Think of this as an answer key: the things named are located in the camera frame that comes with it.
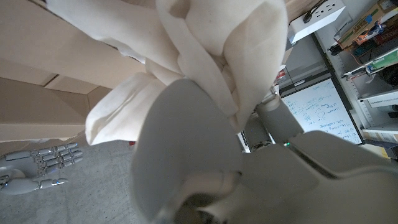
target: white cloth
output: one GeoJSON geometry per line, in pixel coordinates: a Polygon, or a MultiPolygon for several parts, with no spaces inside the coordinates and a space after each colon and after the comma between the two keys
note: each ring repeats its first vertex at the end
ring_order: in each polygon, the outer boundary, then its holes
{"type": "Polygon", "coordinates": [[[146,58],[147,73],[132,74],[89,113],[89,144],[135,141],[154,100],[183,77],[201,86],[238,132],[284,56],[283,0],[157,0],[156,9],[119,0],[47,0],[47,7],[92,38],[146,58]]]}

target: concrete floor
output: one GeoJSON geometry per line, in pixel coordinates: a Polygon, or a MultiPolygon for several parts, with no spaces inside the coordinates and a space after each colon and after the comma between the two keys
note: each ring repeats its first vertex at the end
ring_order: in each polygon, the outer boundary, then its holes
{"type": "Polygon", "coordinates": [[[114,141],[81,150],[81,162],[46,177],[68,183],[0,194],[0,223],[139,223],[129,198],[133,147],[114,141]]]}

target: beige board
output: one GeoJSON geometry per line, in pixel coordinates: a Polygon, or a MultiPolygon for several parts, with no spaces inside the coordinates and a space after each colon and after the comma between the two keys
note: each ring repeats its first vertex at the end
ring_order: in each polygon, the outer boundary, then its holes
{"type": "Polygon", "coordinates": [[[89,112],[86,95],[5,78],[0,78],[0,96],[2,124],[84,124],[89,112]]]}
{"type": "Polygon", "coordinates": [[[11,80],[43,86],[55,76],[56,74],[51,72],[0,58],[0,78],[8,78],[11,80]]]}
{"type": "Polygon", "coordinates": [[[0,1],[0,57],[28,67],[114,88],[140,62],[26,0],[0,1]]]}
{"type": "Polygon", "coordinates": [[[70,93],[88,94],[98,85],[59,75],[51,80],[44,88],[49,90],[67,91],[70,93]]]}

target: robotic hand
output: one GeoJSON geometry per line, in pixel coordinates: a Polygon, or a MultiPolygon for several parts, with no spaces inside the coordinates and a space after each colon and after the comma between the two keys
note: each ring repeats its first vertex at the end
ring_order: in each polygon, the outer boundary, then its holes
{"type": "Polygon", "coordinates": [[[82,160],[77,143],[46,149],[12,152],[0,157],[0,192],[18,195],[68,182],[67,179],[34,181],[82,160]]]}

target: white plastic casing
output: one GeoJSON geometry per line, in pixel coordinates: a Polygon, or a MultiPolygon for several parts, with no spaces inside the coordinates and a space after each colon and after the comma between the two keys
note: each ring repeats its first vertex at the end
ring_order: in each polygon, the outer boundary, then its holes
{"type": "Polygon", "coordinates": [[[294,43],[332,23],[345,7],[341,0],[327,0],[312,14],[310,22],[304,23],[305,14],[292,21],[287,34],[290,43],[294,43]]]}

